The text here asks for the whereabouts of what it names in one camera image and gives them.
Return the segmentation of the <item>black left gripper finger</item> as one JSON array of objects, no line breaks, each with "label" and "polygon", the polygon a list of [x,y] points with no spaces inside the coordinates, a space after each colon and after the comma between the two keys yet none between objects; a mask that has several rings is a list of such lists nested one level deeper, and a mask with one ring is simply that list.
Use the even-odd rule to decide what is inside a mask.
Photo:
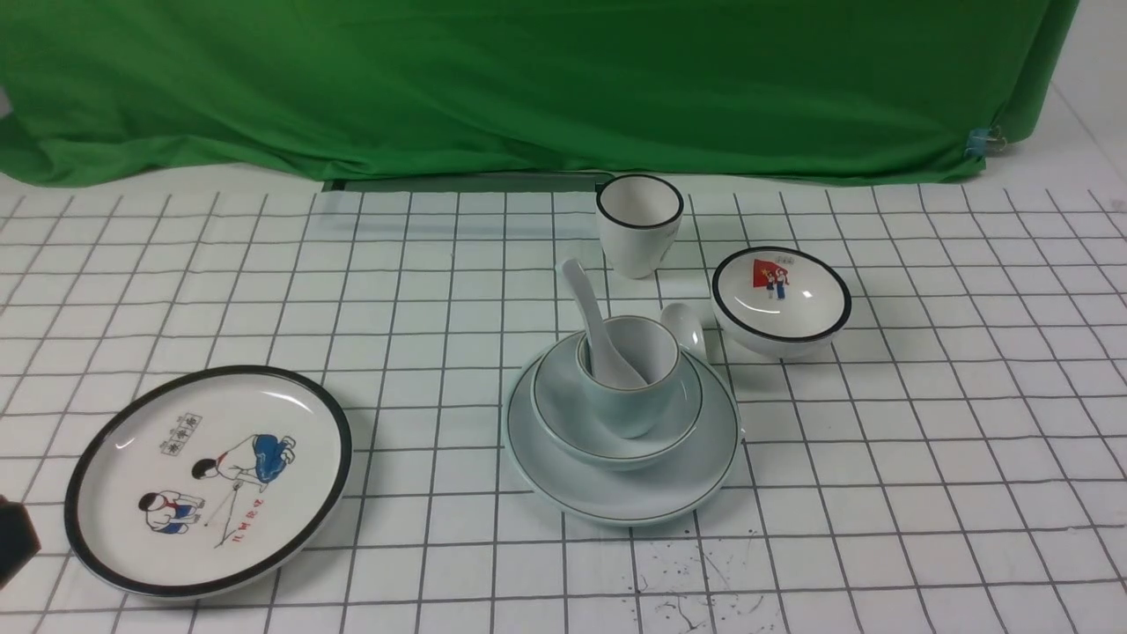
[{"label": "black left gripper finger", "polygon": [[7,586],[39,554],[41,541],[23,503],[1,495],[0,508],[0,584]]}]

